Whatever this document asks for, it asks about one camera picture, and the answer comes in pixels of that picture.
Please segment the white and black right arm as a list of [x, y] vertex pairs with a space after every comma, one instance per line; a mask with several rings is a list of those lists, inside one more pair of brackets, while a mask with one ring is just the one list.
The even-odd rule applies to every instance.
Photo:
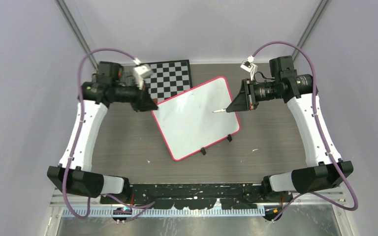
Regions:
[[340, 186], [343, 183], [341, 175], [348, 177], [353, 172], [353, 165], [351, 161], [343, 161], [329, 136], [319, 97], [313, 94], [312, 75], [299, 75], [292, 57], [284, 56], [270, 60], [270, 80], [258, 82], [253, 60], [249, 56], [241, 63], [240, 67], [250, 73], [250, 78], [242, 80], [239, 93], [225, 111], [253, 111], [260, 102], [282, 99], [297, 124], [307, 165], [291, 172], [265, 176], [260, 190], [263, 199], [273, 202], [281, 192], [304, 194]]

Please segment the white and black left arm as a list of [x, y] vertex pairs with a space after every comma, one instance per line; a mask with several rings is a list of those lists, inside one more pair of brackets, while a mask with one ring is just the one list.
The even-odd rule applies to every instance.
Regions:
[[82, 97], [67, 149], [59, 164], [47, 171], [47, 177], [61, 192], [90, 198], [112, 194], [120, 204], [130, 200], [128, 178], [92, 172], [92, 157], [100, 126], [112, 103], [129, 103], [136, 112], [158, 109], [145, 83], [152, 74], [148, 64], [135, 66], [129, 74], [119, 63], [101, 61], [92, 81], [80, 85]]

